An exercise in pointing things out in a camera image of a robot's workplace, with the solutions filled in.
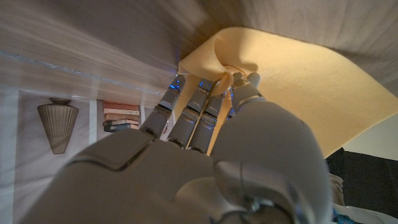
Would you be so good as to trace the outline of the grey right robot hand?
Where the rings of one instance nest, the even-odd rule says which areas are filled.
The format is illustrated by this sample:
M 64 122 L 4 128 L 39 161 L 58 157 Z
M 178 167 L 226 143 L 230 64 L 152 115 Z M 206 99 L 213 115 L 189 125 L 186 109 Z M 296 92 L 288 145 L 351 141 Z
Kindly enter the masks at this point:
M 235 73 L 235 115 L 212 154 L 160 140 L 170 108 L 90 145 L 56 174 L 22 223 L 328 223 L 327 164 L 312 130 Z

